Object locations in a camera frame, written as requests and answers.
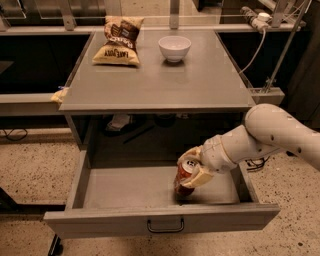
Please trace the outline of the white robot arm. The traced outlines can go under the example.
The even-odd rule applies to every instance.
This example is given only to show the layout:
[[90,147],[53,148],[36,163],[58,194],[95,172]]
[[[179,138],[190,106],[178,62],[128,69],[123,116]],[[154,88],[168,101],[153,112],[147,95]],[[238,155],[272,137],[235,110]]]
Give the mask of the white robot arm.
[[315,169],[320,169],[320,133],[272,104],[259,104],[245,115],[243,125],[207,139],[201,146],[186,151],[184,160],[196,161],[191,176],[180,181],[193,189],[209,182],[216,173],[224,174],[245,160],[256,160],[289,151]]

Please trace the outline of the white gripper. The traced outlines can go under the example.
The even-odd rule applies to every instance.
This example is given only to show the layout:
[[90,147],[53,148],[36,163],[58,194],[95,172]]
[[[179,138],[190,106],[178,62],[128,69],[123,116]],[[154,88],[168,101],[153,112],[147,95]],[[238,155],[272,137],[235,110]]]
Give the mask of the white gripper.
[[205,166],[197,165],[192,175],[181,182],[183,187],[189,189],[208,183],[213,178],[213,173],[226,173],[237,167],[237,164],[228,157],[221,135],[207,139],[202,147],[190,148],[178,158],[177,164],[185,160],[201,161]]

